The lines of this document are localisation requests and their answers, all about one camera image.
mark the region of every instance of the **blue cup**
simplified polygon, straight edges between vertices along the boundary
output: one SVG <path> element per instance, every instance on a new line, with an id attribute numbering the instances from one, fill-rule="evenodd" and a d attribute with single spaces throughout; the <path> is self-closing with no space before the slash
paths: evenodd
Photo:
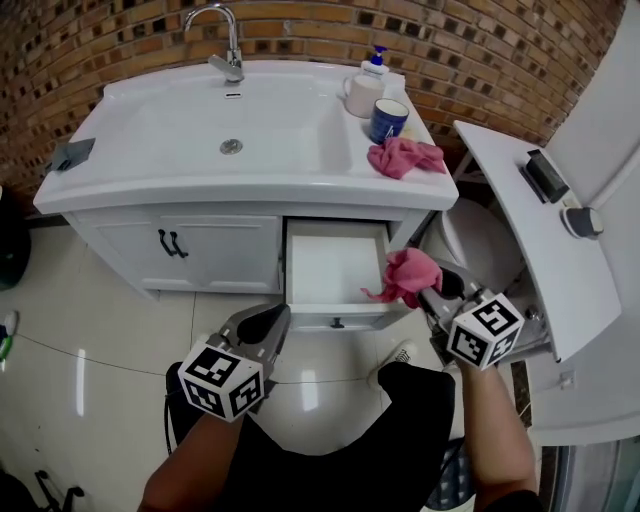
<path id="1" fill-rule="evenodd" d="M 371 116 L 369 138 L 382 144 L 389 137 L 397 137 L 409 117 L 409 109 L 395 100 L 383 98 L 376 101 Z"/>

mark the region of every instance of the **pink towel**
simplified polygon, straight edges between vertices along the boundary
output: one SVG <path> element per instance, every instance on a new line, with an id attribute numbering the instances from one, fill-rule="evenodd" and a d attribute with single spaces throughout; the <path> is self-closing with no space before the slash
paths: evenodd
<path id="1" fill-rule="evenodd" d="M 376 171 L 399 180 L 414 167 L 446 174 L 442 155 L 437 146 L 390 137 L 382 146 L 371 146 L 367 158 Z"/>
<path id="2" fill-rule="evenodd" d="M 391 252 L 387 254 L 387 263 L 382 293 L 373 295 L 362 288 L 370 299 L 393 302 L 402 297 L 407 306 L 416 309 L 420 306 L 416 293 L 431 286 L 442 291 L 442 269 L 419 249 Z"/>

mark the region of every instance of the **green object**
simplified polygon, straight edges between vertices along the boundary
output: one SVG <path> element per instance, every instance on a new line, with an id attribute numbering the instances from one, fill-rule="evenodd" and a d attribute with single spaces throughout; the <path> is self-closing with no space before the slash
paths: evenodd
<path id="1" fill-rule="evenodd" d="M 0 362 L 4 361 L 7 355 L 9 355 L 11 345 L 13 345 L 13 338 L 11 336 L 7 336 L 0 342 Z"/>

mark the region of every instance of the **forearm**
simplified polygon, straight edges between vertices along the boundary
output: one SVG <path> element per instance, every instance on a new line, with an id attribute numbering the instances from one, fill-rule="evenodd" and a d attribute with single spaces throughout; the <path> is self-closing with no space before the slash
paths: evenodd
<path id="1" fill-rule="evenodd" d="M 535 491 L 533 449 L 498 370 L 460 366 L 466 446 L 480 509 L 500 497 L 495 494 Z"/>
<path id="2" fill-rule="evenodd" d="M 210 510 L 227 480 L 242 419 L 234 423 L 205 414 L 151 476 L 140 512 Z"/>

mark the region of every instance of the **open drawer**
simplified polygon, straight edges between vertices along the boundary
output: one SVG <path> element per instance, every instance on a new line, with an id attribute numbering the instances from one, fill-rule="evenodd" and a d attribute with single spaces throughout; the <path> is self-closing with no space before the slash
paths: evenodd
<path id="1" fill-rule="evenodd" d="M 285 301 L 291 329 L 382 329 L 409 313 L 401 301 L 369 299 L 382 289 L 389 238 L 384 224 L 290 220 Z"/>

